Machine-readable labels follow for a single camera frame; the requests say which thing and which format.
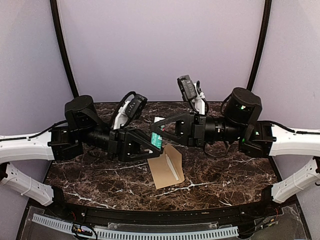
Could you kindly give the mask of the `brown paper envelope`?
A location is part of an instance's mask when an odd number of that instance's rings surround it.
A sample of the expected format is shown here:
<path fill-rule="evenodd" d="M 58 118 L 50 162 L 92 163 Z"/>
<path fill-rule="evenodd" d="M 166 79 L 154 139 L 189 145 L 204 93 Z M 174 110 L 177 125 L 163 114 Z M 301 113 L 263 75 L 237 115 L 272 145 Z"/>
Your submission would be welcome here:
<path fill-rule="evenodd" d="M 169 156 L 175 171 L 179 177 L 177 181 L 173 176 L 167 161 L 166 154 Z M 156 158 L 148 159 L 148 165 L 151 171 L 153 182 L 157 190 L 171 187 L 185 181 L 185 176 L 182 168 L 182 154 L 171 144 L 164 147 L 163 153 Z"/>

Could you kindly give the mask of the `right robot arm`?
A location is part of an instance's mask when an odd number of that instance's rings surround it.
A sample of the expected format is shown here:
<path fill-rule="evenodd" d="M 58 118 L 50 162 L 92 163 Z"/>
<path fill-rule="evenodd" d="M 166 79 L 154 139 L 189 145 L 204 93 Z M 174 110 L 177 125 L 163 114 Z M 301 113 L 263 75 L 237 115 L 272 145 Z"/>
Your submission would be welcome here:
<path fill-rule="evenodd" d="M 255 213 L 266 217 L 274 210 L 275 203 L 284 203 L 320 179 L 320 132 L 259 120 L 261 112 L 261 98 L 248 89 L 236 87 L 224 101 L 221 117 L 182 112 L 152 123 L 150 129 L 187 147 L 204 149 L 216 142 L 226 145 L 238 142 L 238 151 L 251 158 L 310 156 L 301 169 L 263 190 Z"/>

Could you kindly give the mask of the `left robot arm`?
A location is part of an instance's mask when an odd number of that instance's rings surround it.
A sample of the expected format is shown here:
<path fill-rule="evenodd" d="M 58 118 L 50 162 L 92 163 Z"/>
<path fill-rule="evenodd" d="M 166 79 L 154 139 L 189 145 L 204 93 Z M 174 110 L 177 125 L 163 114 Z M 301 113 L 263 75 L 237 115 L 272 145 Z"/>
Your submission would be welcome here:
<path fill-rule="evenodd" d="M 67 218 L 71 208 L 65 203 L 63 190 L 38 182 L 18 170 L 13 161 L 71 160 L 84 153 L 84 144 L 105 151 L 109 160 L 124 163 L 159 157 L 162 147 L 153 145 L 142 130 L 128 127 L 132 120 L 140 117 L 147 103 L 146 97 L 134 91 L 131 94 L 132 101 L 118 107 L 125 115 L 125 121 L 119 126 L 112 126 L 99 117 L 90 95 L 80 95 L 65 104 L 63 121 L 42 132 L 1 136 L 0 184 L 50 207 L 58 217 Z"/>

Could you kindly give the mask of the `white green glue stick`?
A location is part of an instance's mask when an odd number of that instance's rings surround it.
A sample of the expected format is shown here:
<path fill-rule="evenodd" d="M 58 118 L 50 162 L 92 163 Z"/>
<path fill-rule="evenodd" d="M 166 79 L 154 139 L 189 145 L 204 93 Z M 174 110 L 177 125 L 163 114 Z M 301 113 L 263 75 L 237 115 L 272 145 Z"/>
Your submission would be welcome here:
<path fill-rule="evenodd" d="M 156 116 L 154 118 L 154 122 L 159 122 L 161 120 L 164 120 L 163 117 L 159 117 L 159 116 Z M 163 144 L 163 139 L 162 139 L 162 136 L 155 133 L 155 132 L 152 132 L 151 134 L 151 143 L 152 145 L 154 145 L 155 147 L 157 147 L 159 150 L 162 148 L 162 144 Z"/>

